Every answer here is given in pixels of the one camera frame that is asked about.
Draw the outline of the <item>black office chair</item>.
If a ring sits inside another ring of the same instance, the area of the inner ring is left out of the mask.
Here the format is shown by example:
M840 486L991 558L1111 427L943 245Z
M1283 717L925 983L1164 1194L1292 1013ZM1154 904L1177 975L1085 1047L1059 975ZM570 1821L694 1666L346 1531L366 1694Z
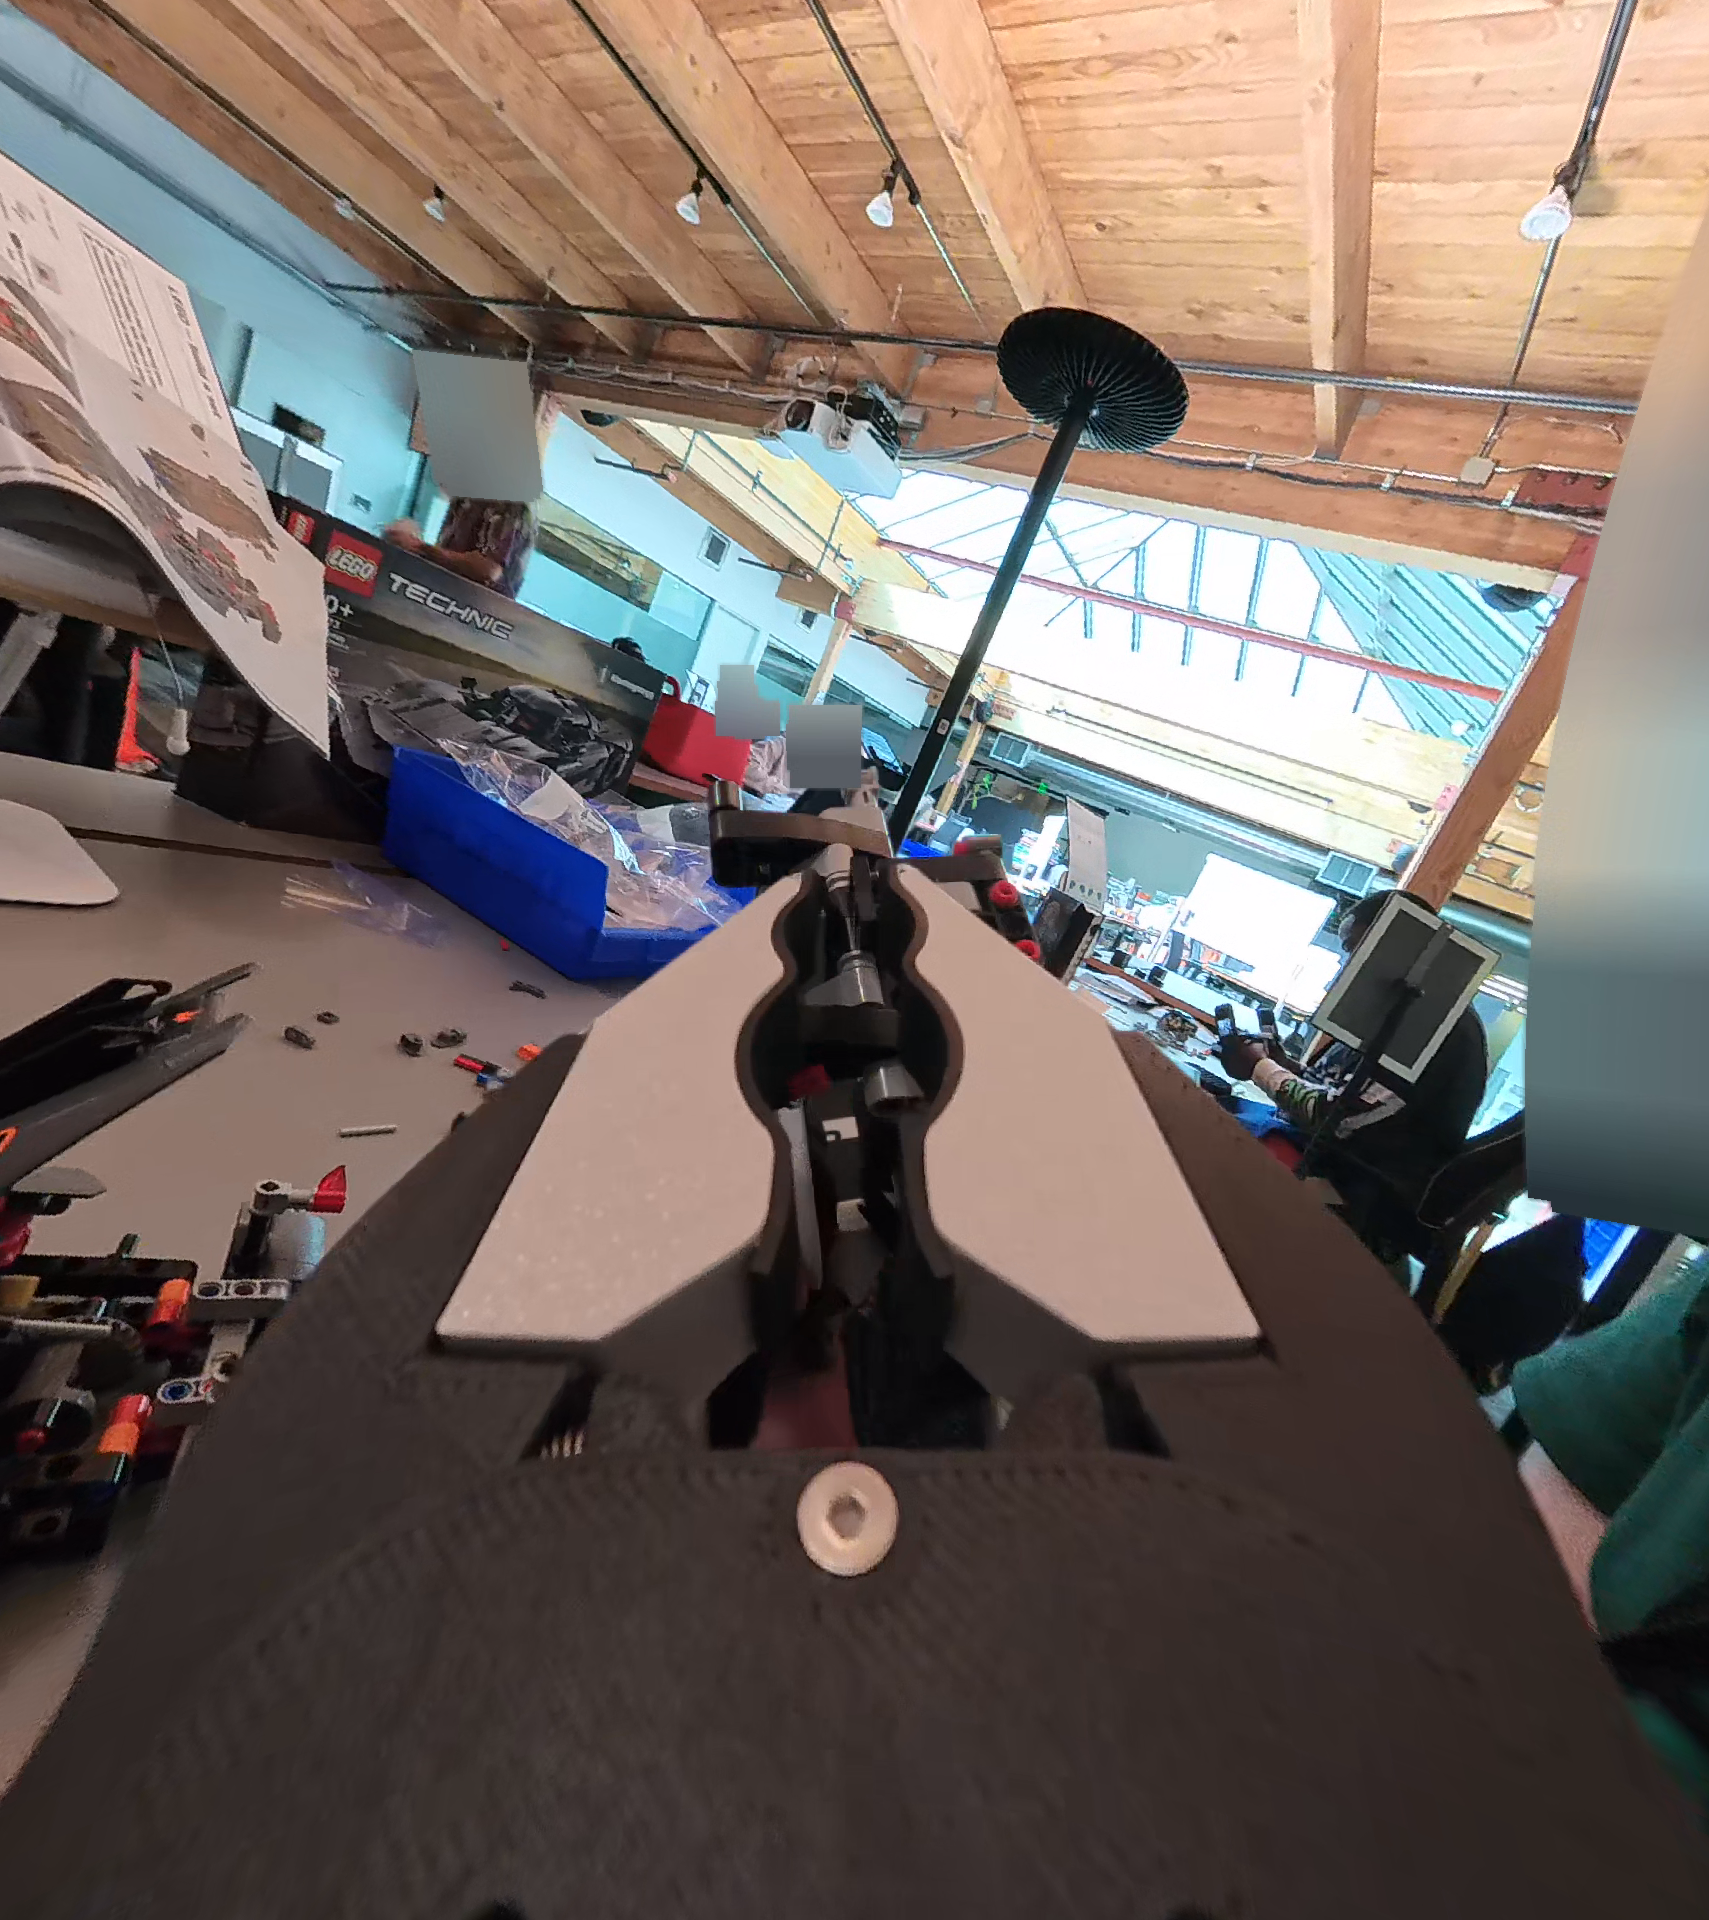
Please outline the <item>black office chair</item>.
M1527 1194L1527 1108L1473 1131L1418 1194L1418 1261L1415 1304L1436 1330L1473 1394L1509 1383L1509 1371L1556 1345L1585 1304L1585 1224L1547 1210L1530 1226L1497 1240Z

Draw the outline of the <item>white ceiling projector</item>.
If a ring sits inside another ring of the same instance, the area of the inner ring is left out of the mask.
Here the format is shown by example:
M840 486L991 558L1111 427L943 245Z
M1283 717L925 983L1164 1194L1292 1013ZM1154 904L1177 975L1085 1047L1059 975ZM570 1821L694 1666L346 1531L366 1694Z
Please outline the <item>white ceiling projector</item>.
M895 494L906 479L901 410L869 391L790 396L762 447L811 462L846 494Z

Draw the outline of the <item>black lego panels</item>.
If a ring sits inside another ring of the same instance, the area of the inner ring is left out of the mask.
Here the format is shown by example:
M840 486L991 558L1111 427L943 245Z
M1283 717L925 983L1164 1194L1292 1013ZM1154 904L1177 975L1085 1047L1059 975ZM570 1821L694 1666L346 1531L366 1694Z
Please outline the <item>black lego panels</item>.
M0 1194L219 1061L247 1033L247 1013L224 1013L219 994L247 975L255 966L229 966L191 986L105 975L0 1038Z

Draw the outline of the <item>blue plastic bin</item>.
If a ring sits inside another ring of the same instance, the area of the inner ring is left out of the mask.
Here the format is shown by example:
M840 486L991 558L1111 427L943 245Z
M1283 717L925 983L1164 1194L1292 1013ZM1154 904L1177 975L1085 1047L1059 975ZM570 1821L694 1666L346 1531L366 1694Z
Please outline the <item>blue plastic bin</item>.
M592 805L554 830L422 748L392 753L386 860L570 983L652 975L748 904L703 850L635 843Z

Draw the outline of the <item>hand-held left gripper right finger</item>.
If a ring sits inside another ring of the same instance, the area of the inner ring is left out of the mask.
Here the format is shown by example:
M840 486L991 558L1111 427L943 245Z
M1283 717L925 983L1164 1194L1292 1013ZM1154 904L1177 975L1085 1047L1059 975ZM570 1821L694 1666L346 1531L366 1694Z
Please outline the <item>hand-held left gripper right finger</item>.
M915 867L949 1090L920 1139L962 1368L1254 1355L1265 1330L1103 1012Z

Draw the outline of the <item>scattered small lego pieces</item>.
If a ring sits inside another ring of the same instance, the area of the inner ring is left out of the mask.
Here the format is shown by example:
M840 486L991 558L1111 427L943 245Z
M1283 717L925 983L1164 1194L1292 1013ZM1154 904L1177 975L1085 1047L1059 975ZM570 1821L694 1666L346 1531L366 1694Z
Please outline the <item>scattered small lego pieces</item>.
M273 996L271 1047L346 1106L482 1098L539 1063L575 1063L554 1002L501 983L355 975Z

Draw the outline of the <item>clear plastic bag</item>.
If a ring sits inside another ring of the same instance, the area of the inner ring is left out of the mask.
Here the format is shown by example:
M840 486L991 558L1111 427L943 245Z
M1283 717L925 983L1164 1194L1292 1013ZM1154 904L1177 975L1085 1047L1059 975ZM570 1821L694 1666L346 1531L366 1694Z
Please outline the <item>clear plastic bag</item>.
M441 949L448 919L425 904L414 904L404 888L386 875L369 875L359 867L325 867L325 872L289 872L281 888L285 909L329 914L359 930L404 939L414 949Z

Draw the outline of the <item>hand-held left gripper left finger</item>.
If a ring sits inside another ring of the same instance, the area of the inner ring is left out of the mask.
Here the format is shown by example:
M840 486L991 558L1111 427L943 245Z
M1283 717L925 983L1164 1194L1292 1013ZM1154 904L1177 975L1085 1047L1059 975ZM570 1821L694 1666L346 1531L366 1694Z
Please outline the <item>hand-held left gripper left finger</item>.
M744 1368L791 1341L818 914L820 881L782 875L589 1028L435 1317L448 1352Z

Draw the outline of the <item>white screen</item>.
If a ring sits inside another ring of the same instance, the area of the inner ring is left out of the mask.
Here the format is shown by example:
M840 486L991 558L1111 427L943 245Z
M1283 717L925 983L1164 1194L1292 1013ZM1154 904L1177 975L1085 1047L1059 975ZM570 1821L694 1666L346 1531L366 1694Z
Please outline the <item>white screen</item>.
M1199 966L1218 966L1258 994L1316 1002L1345 966L1335 919L1341 899L1254 872L1227 853L1209 853L1172 925Z

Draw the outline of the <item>black grey lego sub-assembly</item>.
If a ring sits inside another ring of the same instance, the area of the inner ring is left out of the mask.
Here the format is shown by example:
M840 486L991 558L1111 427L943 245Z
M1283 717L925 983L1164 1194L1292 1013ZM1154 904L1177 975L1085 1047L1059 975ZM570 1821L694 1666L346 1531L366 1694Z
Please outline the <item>black grey lego sub-assembly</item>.
M920 972L943 899L995 942L1045 966L1034 914L1002 867L1002 837L964 837L940 860L901 860L869 805L827 813L748 808L740 784L710 792L716 881L772 892L782 983L744 1028L748 1095L790 1131L790 1215L806 1235L853 1205L869 1235L869 1297L901 1317L943 1330L962 1256L934 1226L925 1139L962 1095L962 1012Z

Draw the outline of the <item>clear plastic bags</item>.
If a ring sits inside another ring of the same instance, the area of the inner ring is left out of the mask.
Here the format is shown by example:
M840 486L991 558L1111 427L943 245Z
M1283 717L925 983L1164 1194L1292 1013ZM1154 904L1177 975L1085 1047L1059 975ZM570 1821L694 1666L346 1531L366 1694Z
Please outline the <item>clear plastic bags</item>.
M513 808L524 827L511 830L513 850L541 850L554 872L596 867L606 904L575 914L625 930L710 930L740 914L740 899L716 881L710 820L699 805L625 805L589 799L554 765L482 742L435 742L490 808Z

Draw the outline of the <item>open instruction booklet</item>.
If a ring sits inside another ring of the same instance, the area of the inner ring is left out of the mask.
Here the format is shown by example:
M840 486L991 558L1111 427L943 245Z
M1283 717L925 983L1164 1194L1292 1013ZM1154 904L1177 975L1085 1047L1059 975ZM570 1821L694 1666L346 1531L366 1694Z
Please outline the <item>open instruction booklet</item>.
M0 155L0 529L128 563L329 742L325 568L273 520L191 290Z

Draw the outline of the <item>black pole with disc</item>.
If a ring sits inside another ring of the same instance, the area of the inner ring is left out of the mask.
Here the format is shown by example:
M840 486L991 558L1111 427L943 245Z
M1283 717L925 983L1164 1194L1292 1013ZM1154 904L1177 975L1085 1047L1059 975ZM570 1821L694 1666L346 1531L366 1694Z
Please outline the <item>black pole with disc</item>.
M915 827L915 808L940 773L949 728L972 699L972 683L991 659L991 642L1014 606L1014 589L1029 568L1029 554L1055 506L1066 462L1076 447L1097 453L1153 453L1177 435L1190 410L1190 386L1177 363L1153 343L1142 331L1085 310L1085 304L1034 304L1008 323L995 343L1002 386L1029 406L1034 424L1053 424L1045 462L1034 473L1029 506L1008 539L1008 558L991 580L991 594L972 620L962 664L934 709L925 742L895 799L891 843L901 850Z

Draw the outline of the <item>dark lego set box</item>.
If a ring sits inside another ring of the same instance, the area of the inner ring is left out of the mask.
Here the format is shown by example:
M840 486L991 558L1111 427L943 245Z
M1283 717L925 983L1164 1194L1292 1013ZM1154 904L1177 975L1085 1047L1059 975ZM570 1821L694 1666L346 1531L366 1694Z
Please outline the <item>dark lego set box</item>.
M529 742L589 799L625 792L672 688L634 642L579 634L333 511L271 503L325 563L346 728L433 748L448 709L461 728L496 727Z

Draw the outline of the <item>red bin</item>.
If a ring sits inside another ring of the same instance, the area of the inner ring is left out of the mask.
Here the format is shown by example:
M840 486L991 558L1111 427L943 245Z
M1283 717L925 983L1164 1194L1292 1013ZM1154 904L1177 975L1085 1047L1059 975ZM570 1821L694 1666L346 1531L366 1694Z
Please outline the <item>red bin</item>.
M678 779L716 779L716 748L716 712L703 700L685 700L683 683L666 683L643 737L643 761Z

